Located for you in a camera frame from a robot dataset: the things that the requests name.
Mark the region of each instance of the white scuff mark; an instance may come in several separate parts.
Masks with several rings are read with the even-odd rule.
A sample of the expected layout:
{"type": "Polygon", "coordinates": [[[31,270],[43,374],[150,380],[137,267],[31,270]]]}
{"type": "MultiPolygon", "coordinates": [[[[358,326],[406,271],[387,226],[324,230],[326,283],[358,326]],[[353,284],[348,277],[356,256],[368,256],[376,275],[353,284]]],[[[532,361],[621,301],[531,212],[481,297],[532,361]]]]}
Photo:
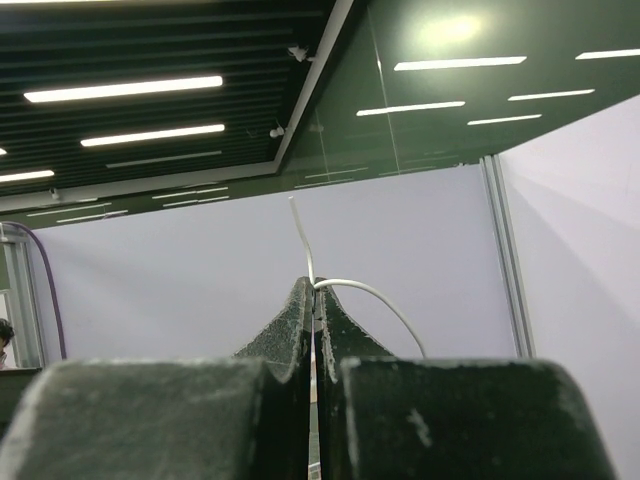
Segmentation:
{"type": "MultiPolygon", "coordinates": [[[[344,391],[351,392],[351,375],[344,378],[344,391]]],[[[347,451],[353,465],[354,477],[360,476],[360,454],[358,452],[358,432],[356,430],[356,412],[353,410],[353,398],[347,396],[346,401],[346,418],[347,418],[347,451]]]]}
{"type": "Polygon", "coordinates": [[[228,399],[231,397],[235,397],[238,394],[242,393],[237,389],[226,389],[219,390],[213,393],[205,393],[202,395],[191,395],[187,397],[187,403],[207,403],[207,402],[215,402],[218,400],[228,399]]]}
{"type": "Polygon", "coordinates": [[[420,439],[420,442],[426,447],[429,448],[433,446],[433,440],[429,436],[429,427],[422,418],[422,415],[415,408],[411,409],[409,416],[407,417],[407,421],[412,423],[416,427],[416,434],[420,439]]]}
{"type": "Polygon", "coordinates": [[[358,357],[349,357],[342,360],[342,365],[346,368],[358,368],[362,365],[362,360],[358,357]]]}
{"type": "Polygon", "coordinates": [[[578,397],[573,395],[571,387],[560,383],[557,388],[558,408],[569,415],[576,428],[582,431],[588,431],[589,417],[585,414],[585,410],[582,408],[582,405],[578,403],[578,397]]]}
{"type": "Polygon", "coordinates": [[[338,376],[336,374],[336,359],[333,356],[333,350],[331,350],[331,338],[329,336],[329,330],[325,329],[324,334],[325,341],[322,343],[322,354],[325,358],[329,377],[331,378],[333,383],[338,383],[338,376]]]}

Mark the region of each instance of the black hair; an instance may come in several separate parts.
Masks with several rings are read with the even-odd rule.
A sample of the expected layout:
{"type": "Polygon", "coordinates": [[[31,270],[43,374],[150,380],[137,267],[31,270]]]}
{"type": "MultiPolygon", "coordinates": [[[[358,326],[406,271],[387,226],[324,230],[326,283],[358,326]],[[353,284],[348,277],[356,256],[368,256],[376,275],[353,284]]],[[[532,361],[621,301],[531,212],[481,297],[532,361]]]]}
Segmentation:
{"type": "Polygon", "coordinates": [[[3,347],[9,345],[9,342],[16,334],[13,331],[11,324],[4,318],[0,318],[0,339],[2,340],[3,347]]]}

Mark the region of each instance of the fluorescent ceiling light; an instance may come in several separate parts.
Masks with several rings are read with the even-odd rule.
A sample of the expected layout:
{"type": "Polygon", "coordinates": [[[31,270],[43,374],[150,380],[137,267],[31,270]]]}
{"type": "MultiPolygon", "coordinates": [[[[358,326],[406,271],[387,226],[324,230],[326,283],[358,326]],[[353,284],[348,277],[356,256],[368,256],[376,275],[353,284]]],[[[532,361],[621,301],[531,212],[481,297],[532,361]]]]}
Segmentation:
{"type": "Polygon", "coordinates": [[[502,123],[502,122],[517,122],[519,120],[531,120],[533,118],[540,118],[541,113],[537,115],[522,115],[521,117],[504,117],[504,118],[489,118],[487,120],[473,120],[467,125],[485,125],[487,123],[502,123]]]}
{"type": "Polygon", "coordinates": [[[162,208],[167,208],[167,207],[177,207],[178,205],[189,205],[192,203],[198,203],[197,200],[184,200],[182,202],[173,202],[173,203],[165,203],[162,208]]]}
{"type": "Polygon", "coordinates": [[[331,185],[332,183],[344,183],[344,182],[352,182],[353,178],[345,178],[344,180],[331,180],[328,182],[318,182],[318,183],[307,183],[304,185],[296,185],[293,188],[309,188],[309,187],[320,187],[322,185],[331,185]]]}
{"type": "Polygon", "coordinates": [[[378,174],[379,177],[388,177],[390,175],[400,175],[401,173],[409,173],[409,172],[420,172],[422,170],[433,170],[437,168],[434,165],[428,167],[415,167],[415,168],[401,168],[400,170],[395,170],[393,172],[386,172],[378,174]]]}
{"type": "Polygon", "coordinates": [[[189,190],[189,191],[186,191],[186,192],[167,193],[165,195],[156,195],[154,197],[151,197],[151,200],[161,200],[163,198],[181,197],[183,195],[195,195],[195,194],[196,194],[195,190],[189,190]]]}
{"type": "Polygon", "coordinates": [[[161,200],[163,198],[171,198],[171,197],[182,197],[184,195],[195,195],[197,193],[221,192],[223,190],[229,190],[229,187],[217,187],[217,188],[209,188],[207,190],[187,190],[185,192],[166,193],[164,195],[155,195],[151,197],[151,200],[161,200]]]}
{"type": "Polygon", "coordinates": [[[198,200],[198,203],[217,202],[218,200],[226,200],[227,198],[229,198],[229,195],[225,195],[224,197],[204,198],[202,200],[198,200]]]}
{"type": "Polygon", "coordinates": [[[494,67],[498,65],[517,65],[527,57],[462,58],[455,60],[425,60],[422,62],[400,62],[394,68],[396,72],[407,70],[439,70],[442,68],[494,67]]]}
{"type": "Polygon", "coordinates": [[[86,100],[89,98],[120,97],[142,93],[175,92],[212,88],[222,85],[222,77],[183,78],[180,80],[160,80],[156,82],[121,83],[99,87],[67,88],[64,90],[44,90],[28,92],[24,96],[31,103],[64,102],[67,100],[86,100]]]}
{"type": "Polygon", "coordinates": [[[116,135],[114,137],[89,138],[80,143],[83,147],[95,147],[98,145],[112,145],[114,143],[140,142],[157,138],[183,137],[185,135],[199,135],[203,133],[215,133],[224,131],[224,125],[206,125],[204,127],[176,128],[174,130],[160,130],[157,132],[132,133],[129,135],[116,135]]]}
{"type": "Polygon", "coordinates": [[[27,214],[27,217],[40,217],[42,215],[56,215],[58,213],[77,212],[79,210],[88,210],[90,208],[108,207],[110,205],[111,205],[110,203],[100,203],[98,205],[89,205],[89,206],[86,206],[86,207],[65,208],[63,210],[51,210],[51,211],[48,211],[48,212],[29,213],[29,214],[27,214]]]}
{"type": "Polygon", "coordinates": [[[229,196],[226,195],[224,197],[204,198],[202,200],[185,200],[183,202],[165,203],[162,208],[178,207],[180,205],[193,205],[195,203],[217,202],[218,200],[226,200],[228,198],[229,196]]]}
{"type": "Polygon", "coordinates": [[[56,223],[69,223],[69,222],[79,222],[81,220],[94,220],[96,218],[105,218],[108,215],[123,215],[128,212],[129,210],[119,210],[117,212],[101,213],[100,215],[87,215],[86,217],[65,218],[64,220],[56,220],[56,223]]]}
{"type": "Polygon", "coordinates": [[[402,107],[374,108],[372,110],[359,110],[356,113],[358,117],[367,115],[382,115],[384,113],[409,112],[411,110],[431,110],[435,108],[452,108],[461,107],[464,102],[442,102],[442,103],[425,103],[422,105],[405,105],[402,107]]]}
{"type": "Polygon", "coordinates": [[[19,182],[20,180],[33,180],[35,178],[53,177],[55,174],[51,170],[39,172],[13,173],[11,175],[0,175],[0,182],[19,182]]]}
{"type": "Polygon", "coordinates": [[[537,100],[539,98],[556,98],[556,97],[571,97],[573,95],[588,95],[595,92],[594,88],[589,90],[571,90],[568,92],[552,92],[552,93],[534,93],[532,95],[514,95],[509,97],[510,102],[517,102],[519,100],[537,100]]]}
{"type": "Polygon", "coordinates": [[[362,172],[364,170],[369,170],[369,167],[353,168],[351,170],[341,170],[339,172],[316,173],[315,175],[305,175],[304,178],[326,177],[328,175],[340,175],[342,173],[362,172]]]}
{"type": "Polygon", "coordinates": [[[576,57],[576,60],[593,60],[596,58],[636,57],[640,55],[640,48],[631,50],[611,50],[608,52],[584,52],[576,57]]]}
{"type": "Polygon", "coordinates": [[[137,165],[148,165],[150,163],[171,162],[173,160],[186,160],[187,158],[211,157],[213,155],[220,155],[221,153],[222,153],[222,150],[217,150],[215,152],[192,153],[190,155],[175,155],[173,157],[150,158],[148,160],[134,160],[132,162],[108,163],[105,165],[105,167],[107,168],[135,167],[137,165]]]}
{"type": "Polygon", "coordinates": [[[207,190],[198,190],[196,193],[211,193],[211,192],[221,192],[223,190],[229,190],[229,187],[218,187],[218,188],[209,188],[207,190]]]}

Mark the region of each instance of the ceiling light panel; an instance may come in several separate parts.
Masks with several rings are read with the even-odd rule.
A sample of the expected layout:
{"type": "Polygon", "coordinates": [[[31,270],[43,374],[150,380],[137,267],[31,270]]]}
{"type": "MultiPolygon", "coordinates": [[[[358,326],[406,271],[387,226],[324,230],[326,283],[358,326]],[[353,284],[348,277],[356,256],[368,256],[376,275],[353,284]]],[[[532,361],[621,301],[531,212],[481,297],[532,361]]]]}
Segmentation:
{"type": "Polygon", "coordinates": [[[177,128],[173,130],[160,130],[157,132],[132,133],[128,135],[116,135],[113,137],[99,137],[82,140],[83,147],[96,147],[99,145],[113,145],[116,143],[141,142],[156,140],[159,138],[183,137],[187,135],[201,135],[205,133],[223,132],[224,125],[206,125],[203,127],[177,128]]]}
{"type": "Polygon", "coordinates": [[[421,172],[424,170],[433,170],[434,168],[438,168],[434,165],[426,166],[426,167],[414,167],[414,168],[401,168],[400,170],[394,170],[393,172],[379,173],[379,177],[389,177],[391,175],[400,175],[401,173],[410,173],[410,172],[421,172]]]}
{"type": "Polygon", "coordinates": [[[11,175],[0,175],[0,182],[19,182],[22,180],[34,180],[36,178],[53,177],[55,174],[51,170],[38,172],[13,173],[11,175]]]}
{"type": "Polygon", "coordinates": [[[509,97],[510,102],[517,102],[521,100],[538,100],[541,98],[557,98],[557,97],[572,97],[574,95],[589,95],[595,92],[594,88],[589,90],[571,90],[568,92],[551,92],[551,93],[534,93],[531,95],[514,95],[509,97]]]}
{"type": "Polygon", "coordinates": [[[229,187],[208,188],[207,190],[198,190],[196,193],[222,192],[224,190],[229,190],[229,187]]]}
{"type": "Polygon", "coordinates": [[[345,174],[345,173],[363,172],[365,170],[369,170],[369,167],[353,168],[351,170],[340,170],[340,171],[337,171],[337,172],[316,173],[314,175],[305,175],[304,178],[327,177],[329,175],[342,175],[342,174],[345,174]]]}
{"type": "Polygon", "coordinates": [[[371,110],[359,110],[356,113],[356,116],[366,117],[368,115],[383,115],[385,113],[410,112],[413,110],[454,108],[454,107],[462,107],[464,103],[465,102],[442,102],[442,103],[424,103],[422,105],[404,105],[401,107],[374,108],[371,110]]]}
{"type": "Polygon", "coordinates": [[[103,208],[110,206],[110,203],[100,203],[98,205],[88,205],[86,207],[65,208],[63,210],[50,210],[48,212],[29,213],[27,217],[41,217],[42,215],[57,215],[59,213],[77,212],[80,210],[89,210],[91,208],[103,208]]]}
{"type": "Polygon", "coordinates": [[[487,120],[473,120],[467,125],[486,125],[488,123],[504,123],[504,122],[518,122],[520,120],[532,120],[534,118],[540,118],[541,113],[536,115],[522,115],[520,117],[503,117],[503,118],[489,118],[487,120]]]}
{"type": "Polygon", "coordinates": [[[224,197],[203,198],[202,200],[184,200],[182,202],[165,203],[164,205],[162,205],[162,208],[179,207],[182,205],[195,205],[196,203],[217,202],[220,200],[227,200],[228,198],[229,196],[226,195],[224,197]]]}
{"type": "Polygon", "coordinates": [[[493,57],[400,62],[395,66],[394,70],[401,72],[410,70],[440,70],[443,68],[496,67],[500,65],[517,65],[526,59],[527,57],[493,57]]]}
{"type": "Polygon", "coordinates": [[[637,57],[640,55],[640,48],[631,50],[610,50],[607,52],[584,52],[576,57],[576,60],[594,60],[598,58],[620,58],[637,57]]]}
{"type": "MultiPolygon", "coordinates": [[[[155,195],[151,197],[151,200],[162,200],[163,198],[182,197],[185,195],[196,195],[199,193],[222,192],[224,190],[229,190],[229,187],[216,187],[216,188],[209,188],[206,190],[187,190],[184,192],[167,193],[164,195],[155,195]]],[[[187,202],[196,202],[196,200],[187,200],[187,202]]]]}
{"type": "Polygon", "coordinates": [[[179,80],[160,80],[155,82],[122,83],[97,87],[68,88],[62,90],[45,90],[25,93],[31,103],[64,102],[70,100],[87,100],[90,98],[120,97],[124,95],[140,95],[144,93],[176,92],[213,88],[222,85],[222,77],[183,78],[179,80]]]}
{"type": "Polygon", "coordinates": [[[98,218],[105,218],[109,215],[124,215],[125,213],[129,213],[129,210],[118,210],[117,212],[106,212],[106,213],[101,213],[99,215],[87,215],[86,217],[65,218],[64,220],[56,220],[56,223],[80,222],[82,220],[96,220],[98,218]]]}
{"type": "Polygon", "coordinates": [[[224,197],[213,197],[213,198],[203,198],[202,200],[198,200],[198,203],[207,203],[207,202],[217,202],[219,200],[227,200],[229,195],[225,195],[224,197]]]}

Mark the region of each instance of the aluminum frame post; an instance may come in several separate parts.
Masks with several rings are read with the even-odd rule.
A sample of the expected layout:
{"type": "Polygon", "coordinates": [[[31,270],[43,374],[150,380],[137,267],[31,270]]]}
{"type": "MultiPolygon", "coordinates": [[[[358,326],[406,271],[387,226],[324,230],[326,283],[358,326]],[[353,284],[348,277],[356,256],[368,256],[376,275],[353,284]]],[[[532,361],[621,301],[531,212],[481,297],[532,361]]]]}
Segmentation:
{"type": "Polygon", "coordinates": [[[489,206],[493,217],[502,277],[511,313],[516,352],[520,358],[533,358],[536,356],[535,344],[529,321],[524,285],[520,275],[520,263],[511,226],[500,159],[497,155],[486,156],[480,159],[480,166],[484,174],[489,206]]]}
{"type": "Polygon", "coordinates": [[[9,277],[8,309],[16,332],[12,341],[16,366],[41,368],[45,366],[45,355],[31,281],[29,239],[9,226],[4,231],[6,241],[2,244],[9,277]]]}

